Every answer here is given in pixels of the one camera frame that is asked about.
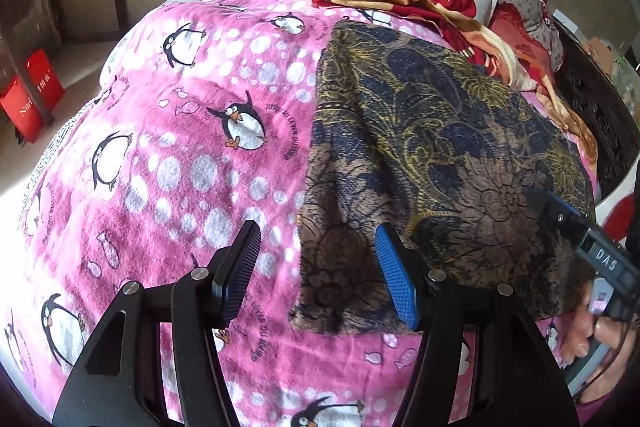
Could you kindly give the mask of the pink penguin blanket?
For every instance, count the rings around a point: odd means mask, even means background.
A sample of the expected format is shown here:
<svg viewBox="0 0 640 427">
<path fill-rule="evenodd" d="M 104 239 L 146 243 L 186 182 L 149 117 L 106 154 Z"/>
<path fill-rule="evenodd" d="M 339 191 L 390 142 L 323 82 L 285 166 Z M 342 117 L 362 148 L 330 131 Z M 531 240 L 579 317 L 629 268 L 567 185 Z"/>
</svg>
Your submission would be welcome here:
<svg viewBox="0 0 640 427">
<path fill-rule="evenodd" d="M 1 316 L 47 413 L 126 284 L 174 283 L 253 220 L 260 249 L 244 303 L 213 332 L 240 424 L 394 421 L 418 334 L 402 322 L 396 333 L 329 335 L 290 321 L 317 69 L 343 20 L 454 50 L 431 26 L 313 1 L 173 1 L 149 12 L 107 59 L 99 98 L 44 151 L 20 236 L 1 247 Z M 532 92 L 516 92 L 553 124 Z"/>
</svg>

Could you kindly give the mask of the red gift bag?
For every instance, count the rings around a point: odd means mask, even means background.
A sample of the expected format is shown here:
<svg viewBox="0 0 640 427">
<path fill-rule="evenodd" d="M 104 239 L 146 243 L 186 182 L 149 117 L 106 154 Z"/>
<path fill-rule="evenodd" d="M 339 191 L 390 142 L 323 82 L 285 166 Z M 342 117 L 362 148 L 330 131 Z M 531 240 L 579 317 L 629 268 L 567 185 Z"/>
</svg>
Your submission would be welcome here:
<svg viewBox="0 0 640 427">
<path fill-rule="evenodd" d="M 65 89 L 62 87 L 44 49 L 37 50 L 29 57 L 26 61 L 26 68 L 47 109 L 54 109 L 63 98 Z"/>
<path fill-rule="evenodd" d="M 1 106 L 22 137 L 29 143 L 35 143 L 43 128 L 43 120 L 27 90 L 16 76 L 3 91 Z"/>
</svg>

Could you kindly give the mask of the red cloth on chair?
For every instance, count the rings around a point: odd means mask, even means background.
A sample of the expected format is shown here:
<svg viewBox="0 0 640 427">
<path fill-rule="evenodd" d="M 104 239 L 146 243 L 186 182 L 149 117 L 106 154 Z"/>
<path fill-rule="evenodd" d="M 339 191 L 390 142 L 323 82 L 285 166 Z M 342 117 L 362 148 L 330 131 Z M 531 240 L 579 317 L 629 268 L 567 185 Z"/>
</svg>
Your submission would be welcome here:
<svg viewBox="0 0 640 427">
<path fill-rule="evenodd" d="M 628 194 L 622 198 L 604 220 L 603 230 L 615 242 L 626 239 L 631 228 L 631 220 L 634 217 L 634 194 Z"/>
</svg>

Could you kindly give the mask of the dark carved wooden headboard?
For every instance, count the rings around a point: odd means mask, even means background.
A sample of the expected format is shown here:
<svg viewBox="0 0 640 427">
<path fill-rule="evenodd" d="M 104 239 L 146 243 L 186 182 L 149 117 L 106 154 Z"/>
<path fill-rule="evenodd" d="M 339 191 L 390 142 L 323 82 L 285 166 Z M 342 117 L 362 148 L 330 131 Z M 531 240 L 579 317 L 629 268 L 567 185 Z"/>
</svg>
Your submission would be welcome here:
<svg viewBox="0 0 640 427">
<path fill-rule="evenodd" d="M 598 144 L 597 175 L 605 199 L 623 181 L 639 153 L 639 130 L 622 98 L 578 40 L 559 22 L 563 62 L 555 74 L 562 99 L 582 118 Z"/>
</svg>

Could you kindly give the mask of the white upholstered chair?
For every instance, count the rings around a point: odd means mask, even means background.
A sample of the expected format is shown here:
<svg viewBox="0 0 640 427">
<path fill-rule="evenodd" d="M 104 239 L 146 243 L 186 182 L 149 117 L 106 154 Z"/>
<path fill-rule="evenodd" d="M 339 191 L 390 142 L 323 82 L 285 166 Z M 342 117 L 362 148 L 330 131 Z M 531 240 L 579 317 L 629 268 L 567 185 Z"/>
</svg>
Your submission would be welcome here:
<svg viewBox="0 0 640 427">
<path fill-rule="evenodd" d="M 614 190 L 596 206 L 597 224 L 600 225 L 600 227 L 604 227 L 606 219 L 608 219 L 608 216 L 612 213 L 618 203 L 626 196 L 634 193 L 638 166 L 639 161 L 636 161 L 627 172 L 625 178 L 620 181 L 620 184 L 618 184 Z"/>
</svg>

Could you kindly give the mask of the red gift bag front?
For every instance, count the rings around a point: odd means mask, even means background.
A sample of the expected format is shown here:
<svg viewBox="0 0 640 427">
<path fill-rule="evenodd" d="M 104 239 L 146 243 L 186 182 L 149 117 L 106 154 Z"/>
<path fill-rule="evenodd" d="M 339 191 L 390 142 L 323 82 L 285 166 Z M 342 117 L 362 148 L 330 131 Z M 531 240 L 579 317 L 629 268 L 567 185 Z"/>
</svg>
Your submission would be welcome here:
<svg viewBox="0 0 640 427">
<path fill-rule="evenodd" d="M 16 76 L 3 91 L 1 106 L 22 137 L 29 143 L 35 143 L 43 128 L 43 120 L 27 90 Z"/>
</svg>

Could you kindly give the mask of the dark floral patterned garment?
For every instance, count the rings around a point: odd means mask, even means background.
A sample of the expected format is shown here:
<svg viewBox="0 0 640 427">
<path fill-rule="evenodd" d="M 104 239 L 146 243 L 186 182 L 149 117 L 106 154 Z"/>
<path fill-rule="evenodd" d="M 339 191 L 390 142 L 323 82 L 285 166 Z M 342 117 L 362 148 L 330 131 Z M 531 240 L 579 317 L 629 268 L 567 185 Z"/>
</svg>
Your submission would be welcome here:
<svg viewBox="0 0 640 427">
<path fill-rule="evenodd" d="M 577 307 L 592 272 L 526 196 L 593 213 L 592 185 L 525 98 L 437 44 L 352 20 L 334 26 L 317 77 L 293 327 L 402 331 L 374 253 L 385 222 L 457 282 L 511 285 L 537 320 Z"/>
</svg>

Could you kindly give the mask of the red gift bag rear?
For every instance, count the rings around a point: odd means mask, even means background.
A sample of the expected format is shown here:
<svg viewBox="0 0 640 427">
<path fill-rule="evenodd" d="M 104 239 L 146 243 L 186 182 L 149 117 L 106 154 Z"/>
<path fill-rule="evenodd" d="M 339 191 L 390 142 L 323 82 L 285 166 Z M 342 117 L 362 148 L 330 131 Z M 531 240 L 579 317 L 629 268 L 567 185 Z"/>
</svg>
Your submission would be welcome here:
<svg viewBox="0 0 640 427">
<path fill-rule="evenodd" d="M 47 109 L 54 109 L 63 98 L 65 89 L 62 87 L 44 49 L 37 50 L 29 57 L 26 61 L 26 68 Z"/>
</svg>

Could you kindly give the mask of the red yellow crumpled blanket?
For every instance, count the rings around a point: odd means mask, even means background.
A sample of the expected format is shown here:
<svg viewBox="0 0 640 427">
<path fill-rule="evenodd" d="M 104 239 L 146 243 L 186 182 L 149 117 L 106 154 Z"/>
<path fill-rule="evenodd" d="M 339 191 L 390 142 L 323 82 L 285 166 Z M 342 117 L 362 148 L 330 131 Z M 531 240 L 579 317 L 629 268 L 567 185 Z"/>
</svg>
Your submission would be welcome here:
<svg viewBox="0 0 640 427">
<path fill-rule="evenodd" d="M 533 80 L 516 58 L 514 49 L 478 22 L 474 0 L 314 0 L 316 8 L 344 8 L 381 12 L 434 28 L 450 48 L 468 62 L 483 67 L 488 76 L 520 92 L 532 92 L 553 124 L 571 136 L 591 176 L 597 173 L 598 146 L 593 134 L 556 94 L 554 80 Z"/>
</svg>

